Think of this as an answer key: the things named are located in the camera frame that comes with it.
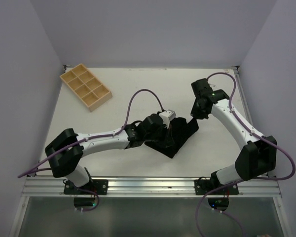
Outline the black underwear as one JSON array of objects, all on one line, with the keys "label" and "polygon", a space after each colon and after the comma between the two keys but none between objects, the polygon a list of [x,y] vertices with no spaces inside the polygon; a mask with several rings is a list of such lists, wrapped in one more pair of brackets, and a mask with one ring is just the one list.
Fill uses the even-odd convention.
[{"label": "black underwear", "polygon": [[145,145],[169,158],[173,158],[185,142],[198,131],[199,126],[196,119],[192,118],[187,122],[182,117],[174,118],[170,122],[170,126],[173,145],[164,147],[160,142],[145,142]]}]

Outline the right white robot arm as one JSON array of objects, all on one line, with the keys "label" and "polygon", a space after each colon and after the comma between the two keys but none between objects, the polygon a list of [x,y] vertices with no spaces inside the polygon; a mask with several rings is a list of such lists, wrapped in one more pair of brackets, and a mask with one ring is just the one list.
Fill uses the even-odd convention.
[{"label": "right white robot arm", "polygon": [[209,114],[217,118],[237,142],[240,153],[234,164],[211,174],[212,192],[221,194],[229,183],[251,180],[273,171],[276,166],[277,144],[273,136],[265,137],[247,122],[222,90],[214,91],[207,79],[191,84],[195,101],[191,110],[194,119],[208,119]]}]

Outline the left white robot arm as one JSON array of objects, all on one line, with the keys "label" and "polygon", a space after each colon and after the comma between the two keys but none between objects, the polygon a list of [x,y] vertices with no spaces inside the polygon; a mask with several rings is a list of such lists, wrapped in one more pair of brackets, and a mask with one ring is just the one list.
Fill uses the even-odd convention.
[{"label": "left white robot arm", "polygon": [[109,134],[82,134],[75,133],[72,128],[65,129],[45,148],[53,177],[67,178],[80,193],[87,194],[92,190],[93,182],[86,168],[79,165],[81,158],[107,150],[136,148],[145,142],[160,143],[166,148],[172,146],[170,122],[175,117],[174,111],[165,110]]}]

